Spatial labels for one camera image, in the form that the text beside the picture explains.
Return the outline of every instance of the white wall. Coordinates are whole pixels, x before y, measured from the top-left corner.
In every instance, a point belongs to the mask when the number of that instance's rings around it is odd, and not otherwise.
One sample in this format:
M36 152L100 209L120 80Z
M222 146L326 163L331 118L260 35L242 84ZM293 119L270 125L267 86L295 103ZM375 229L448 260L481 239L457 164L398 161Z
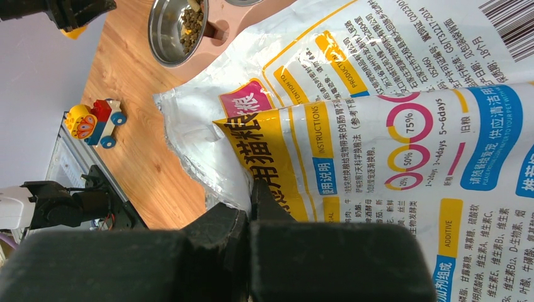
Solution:
M0 22L0 188L45 179L61 117L81 100L104 20L78 40L44 13Z

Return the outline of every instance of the white packaging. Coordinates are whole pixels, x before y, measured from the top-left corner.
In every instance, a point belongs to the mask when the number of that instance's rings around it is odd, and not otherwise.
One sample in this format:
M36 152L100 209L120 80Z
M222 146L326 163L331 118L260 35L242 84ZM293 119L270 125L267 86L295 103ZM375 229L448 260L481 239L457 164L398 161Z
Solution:
M216 122L298 221L393 223L438 301L532 301L533 84L294 105Z
M184 168L248 210L247 175L213 120L318 99L531 81L534 36L522 26L533 13L531 1L298 0L155 101Z

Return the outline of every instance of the kibble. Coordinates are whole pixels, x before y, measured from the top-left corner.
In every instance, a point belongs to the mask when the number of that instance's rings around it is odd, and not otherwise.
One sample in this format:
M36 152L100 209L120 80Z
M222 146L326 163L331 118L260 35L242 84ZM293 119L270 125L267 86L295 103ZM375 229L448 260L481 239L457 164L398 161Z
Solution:
M196 0L200 7L203 9L203 1ZM193 9L186 9L181 19L183 20L182 26L185 30L181 30L182 35L180 37L180 44L184 46L184 53L188 54L194 48L198 38L200 37L200 31L202 29L202 21L204 19L203 11L195 11Z

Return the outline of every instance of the toy wheel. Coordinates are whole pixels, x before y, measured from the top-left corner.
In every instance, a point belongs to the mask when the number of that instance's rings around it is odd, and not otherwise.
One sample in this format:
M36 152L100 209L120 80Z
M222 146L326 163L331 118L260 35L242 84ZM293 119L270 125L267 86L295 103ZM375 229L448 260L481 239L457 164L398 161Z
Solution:
M126 116L122 112L116 112L111 116L111 121L114 125L119 126L126 123Z
M113 137L103 137L100 140L100 144L102 144L102 147L104 147L104 149L109 149L115 146L116 141Z

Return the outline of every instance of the toy car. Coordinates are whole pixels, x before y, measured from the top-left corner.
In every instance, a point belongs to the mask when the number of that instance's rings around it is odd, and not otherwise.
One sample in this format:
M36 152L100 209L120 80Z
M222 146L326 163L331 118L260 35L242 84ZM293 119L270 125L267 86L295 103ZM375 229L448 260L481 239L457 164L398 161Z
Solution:
M76 105L67 113L65 125L72 137L84 140L90 146L98 143L109 149L116 144L111 136L115 126L126 123L126 116L120 110L120 101L97 99L93 108Z

